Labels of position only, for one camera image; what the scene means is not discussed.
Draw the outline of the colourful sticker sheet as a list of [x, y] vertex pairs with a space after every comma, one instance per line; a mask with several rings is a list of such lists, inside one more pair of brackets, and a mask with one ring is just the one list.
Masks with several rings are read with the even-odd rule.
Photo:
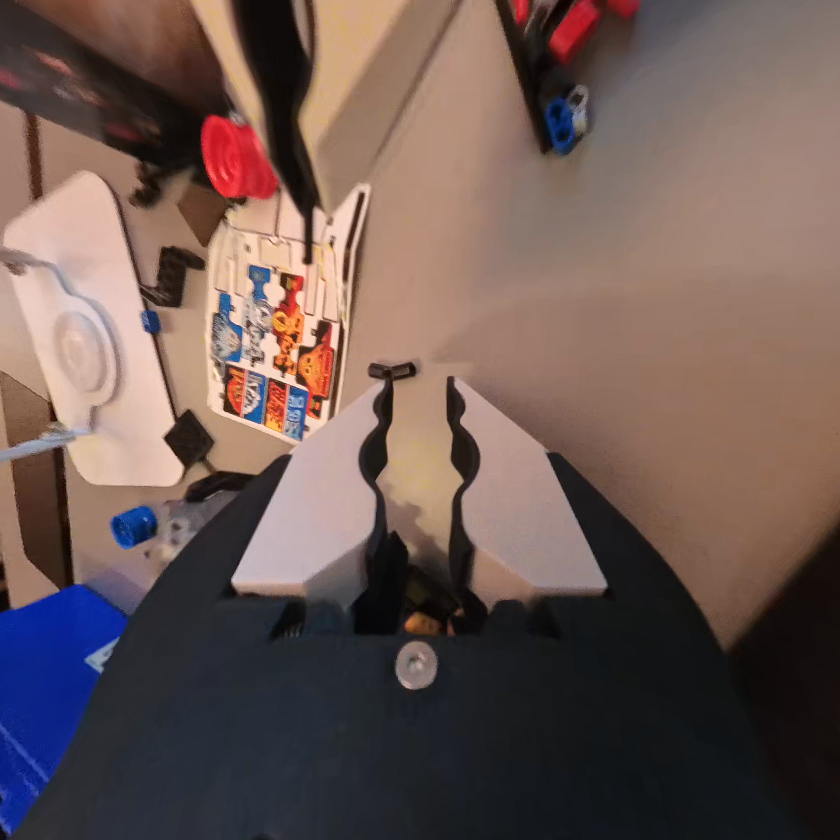
[[296, 446], [336, 414], [371, 186], [306, 221], [285, 192], [231, 205], [208, 246], [206, 403]]

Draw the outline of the black square grid plate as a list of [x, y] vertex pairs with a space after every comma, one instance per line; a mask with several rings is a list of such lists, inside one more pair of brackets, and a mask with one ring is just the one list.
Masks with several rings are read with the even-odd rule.
[[215, 445], [214, 437], [191, 409], [176, 418], [163, 440], [184, 469], [204, 462]]

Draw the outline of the blue tagged storage bin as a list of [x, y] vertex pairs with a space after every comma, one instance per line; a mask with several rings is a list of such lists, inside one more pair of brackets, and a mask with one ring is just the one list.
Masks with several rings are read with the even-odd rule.
[[83, 585], [2, 613], [3, 837], [53, 778], [127, 623]]

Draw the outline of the grey desk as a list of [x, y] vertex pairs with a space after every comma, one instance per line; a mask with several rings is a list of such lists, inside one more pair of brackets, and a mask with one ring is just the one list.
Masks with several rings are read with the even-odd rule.
[[838, 520], [838, 61], [838, 2], [643, 2], [555, 157], [459, 5], [370, 177], [343, 386], [418, 364], [381, 476], [412, 560], [446, 565], [456, 375], [745, 634]]

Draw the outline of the white book stand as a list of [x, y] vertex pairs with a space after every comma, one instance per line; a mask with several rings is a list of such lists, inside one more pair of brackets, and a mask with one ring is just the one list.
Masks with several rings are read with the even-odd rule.
[[49, 320], [48, 337], [39, 362], [52, 395], [56, 420], [37, 438], [3, 449], [2, 462], [67, 448], [96, 433], [98, 409], [109, 404], [118, 389], [119, 353], [100, 308], [76, 290], [54, 263], [24, 251], [2, 247], [2, 264], [15, 277], [28, 270], [45, 272], [46, 302], [35, 315]]

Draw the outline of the black perforated pad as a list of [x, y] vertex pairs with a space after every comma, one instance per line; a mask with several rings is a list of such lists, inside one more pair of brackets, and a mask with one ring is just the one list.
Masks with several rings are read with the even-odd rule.
[[839, 838], [839, 534], [731, 648], [774, 782], [811, 838]]

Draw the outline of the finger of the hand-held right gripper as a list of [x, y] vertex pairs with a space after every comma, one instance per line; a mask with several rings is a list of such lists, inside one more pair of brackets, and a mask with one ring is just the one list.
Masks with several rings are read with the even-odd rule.
[[310, 157], [300, 116], [310, 87], [309, 1], [191, 1], [227, 94], [255, 131], [300, 212], [310, 211]]
[[296, 208], [338, 208], [369, 177], [459, 2], [281, 2], [281, 178]]

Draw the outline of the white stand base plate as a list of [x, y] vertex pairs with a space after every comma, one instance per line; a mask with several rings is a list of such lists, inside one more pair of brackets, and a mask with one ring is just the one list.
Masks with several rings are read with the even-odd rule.
[[[119, 353], [118, 389], [98, 409], [96, 433], [66, 451], [81, 477], [107, 487], [173, 487], [184, 467], [163, 440], [175, 422], [161, 357], [143, 330], [140, 294], [127, 228], [111, 187], [89, 171], [73, 175], [10, 222], [2, 247], [56, 264], [69, 283], [101, 310]], [[49, 320], [35, 315], [46, 302], [45, 272], [10, 276], [23, 323], [36, 353], [46, 344]], [[46, 391], [52, 395], [58, 385]]]

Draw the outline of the pile of small toy pins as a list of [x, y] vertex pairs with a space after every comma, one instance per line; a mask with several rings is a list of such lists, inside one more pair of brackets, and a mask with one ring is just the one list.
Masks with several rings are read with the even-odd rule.
[[543, 154], [569, 155], [590, 130], [590, 92], [571, 69], [604, 16], [632, 23], [640, 1], [495, 1], [521, 96]]

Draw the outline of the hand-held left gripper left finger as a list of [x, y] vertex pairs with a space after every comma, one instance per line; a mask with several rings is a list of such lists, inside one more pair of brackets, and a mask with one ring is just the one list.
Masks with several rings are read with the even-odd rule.
[[373, 385], [289, 457], [231, 585], [275, 607], [277, 632], [394, 632], [408, 551], [377, 480], [387, 465], [394, 385]]

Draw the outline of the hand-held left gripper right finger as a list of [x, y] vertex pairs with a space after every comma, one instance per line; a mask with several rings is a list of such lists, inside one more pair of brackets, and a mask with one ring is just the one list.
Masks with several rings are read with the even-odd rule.
[[607, 581], [549, 451], [462, 379], [448, 378], [452, 504], [449, 572], [490, 613], [555, 596], [600, 597]]

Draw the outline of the red toy wheel hub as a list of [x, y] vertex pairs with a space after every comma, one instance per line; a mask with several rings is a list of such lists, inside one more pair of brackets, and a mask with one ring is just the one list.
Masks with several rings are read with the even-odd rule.
[[277, 192], [277, 175], [249, 125], [207, 116], [201, 128], [201, 152], [209, 181], [224, 198], [266, 201]]

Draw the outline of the black angled toy panel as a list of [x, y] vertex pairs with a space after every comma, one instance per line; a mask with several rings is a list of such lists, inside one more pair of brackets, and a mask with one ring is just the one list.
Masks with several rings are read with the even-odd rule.
[[228, 209], [227, 200], [212, 187], [189, 181], [175, 205], [196, 241], [209, 246]]

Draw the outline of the blue toy wheel hub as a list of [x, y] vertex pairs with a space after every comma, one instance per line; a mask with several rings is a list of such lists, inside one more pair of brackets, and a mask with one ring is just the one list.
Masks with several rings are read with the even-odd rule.
[[158, 535], [159, 526], [157, 511], [147, 505], [117, 513], [109, 521], [111, 535], [123, 550], [131, 550], [153, 540]]

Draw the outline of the black toy set box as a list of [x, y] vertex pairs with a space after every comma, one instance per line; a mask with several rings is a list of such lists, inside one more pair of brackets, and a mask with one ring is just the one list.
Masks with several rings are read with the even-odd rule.
[[1, 2], [2, 101], [137, 162], [196, 166], [222, 73], [190, 2]]

